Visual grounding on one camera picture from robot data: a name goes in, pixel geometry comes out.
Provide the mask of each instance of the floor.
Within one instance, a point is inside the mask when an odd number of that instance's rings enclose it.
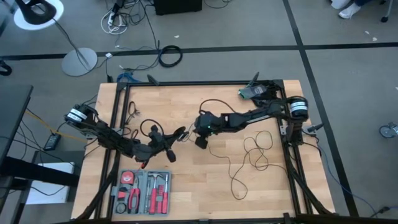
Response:
[[[62,0],[65,12],[59,23],[78,46],[95,50],[99,63],[105,53],[119,50],[115,45],[138,49],[154,44],[146,20],[129,27],[115,44],[116,36],[105,34],[100,27],[106,3],[111,5],[111,1]],[[215,6],[222,4],[219,0],[207,1]],[[261,79],[300,80],[310,103],[312,123],[325,124],[319,146],[326,151],[333,175],[337,177],[334,162],[339,163],[338,152],[355,195],[376,210],[395,206],[397,139],[384,139],[378,133],[381,125],[396,120],[398,109],[398,7],[393,5],[389,21],[381,23],[386,10],[387,4],[380,6],[376,0],[351,20],[342,20],[328,0],[233,0],[222,9],[203,5],[200,12],[168,16],[156,16],[148,7],[161,46],[177,45],[185,53],[174,68],[158,66],[136,72],[134,78],[146,81],[149,73],[159,81],[249,80],[258,71]],[[11,76],[0,77],[0,83],[33,85],[29,108],[53,127],[74,104],[90,99],[99,84],[106,82],[105,66],[82,77],[66,76],[60,64],[70,50],[55,26],[35,32],[22,30],[7,7],[0,6],[0,58],[13,68]],[[168,54],[164,60],[172,62],[177,57]],[[155,58],[128,51],[126,56],[115,56],[107,62],[107,73],[116,79],[122,73],[120,65],[150,65]],[[38,142],[44,144],[49,132],[36,120],[24,120]],[[79,136],[69,127],[62,131]],[[83,150],[83,145],[63,138],[57,150]],[[21,157],[22,153],[20,145],[12,145],[11,156]],[[25,160],[31,160],[33,153],[29,151]],[[353,213],[323,159],[336,212]],[[6,211],[15,208],[18,194],[9,196],[1,223],[11,219]],[[373,211],[362,199],[355,198],[354,202],[359,215],[368,217]],[[21,223],[67,221],[72,205],[26,206]],[[398,218],[398,210],[379,217]]]

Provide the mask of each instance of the black desk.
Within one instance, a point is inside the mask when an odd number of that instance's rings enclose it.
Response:
[[[0,211],[9,191],[29,188],[30,180],[72,187],[78,184],[78,175],[7,156],[30,100],[32,89],[31,85],[0,85]]]

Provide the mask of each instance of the round lamp base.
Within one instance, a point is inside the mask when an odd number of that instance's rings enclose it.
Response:
[[[87,74],[92,71],[97,64],[98,58],[94,50],[85,47],[79,48],[78,50],[86,59],[87,63],[82,56],[78,56],[76,50],[72,50],[67,53],[62,60],[62,70],[67,75],[78,77]]]

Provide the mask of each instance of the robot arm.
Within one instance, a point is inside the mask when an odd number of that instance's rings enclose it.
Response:
[[[286,114],[286,105],[290,105],[290,114]],[[293,96],[286,100],[270,100],[263,107],[246,113],[222,113],[217,117],[210,111],[199,110],[199,114],[193,132],[199,135],[195,144],[202,149],[206,149],[206,138],[212,134],[235,133],[249,124],[269,118],[288,121],[288,137],[293,140],[292,136],[301,137],[302,123],[308,119],[308,102],[301,96]]]
[[[96,136],[100,146],[118,150],[124,156],[134,157],[137,162],[143,162],[142,168],[145,168],[151,157],[162,151],[166,151],[170,162],[175,162],[171,146],[176,140],[180,141],[188,134],[185,132],[185,127],[181,127],[173,134],[165,135],[159,133],[157,126],[153,125],[148,134],[151,141],[145,145],[138,139],[125,138],[111,129],[107,123],[99,119],[98,112],[87,105],[75,105],[65,115],[65,121],[85,136]]]

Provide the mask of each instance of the hammer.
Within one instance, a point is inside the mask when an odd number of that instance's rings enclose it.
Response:
[[[149,173],[148,176],[153,176],[153,178],[154,178],[154,188],[152,189],[152,193],[150,194],[150,207],[149,207],[149,213],[154,214],[155,213],[155,204],[156,204],[156,179],[158,177],[163,178],[163,176],[161,174],[158,174],[155,172]]]

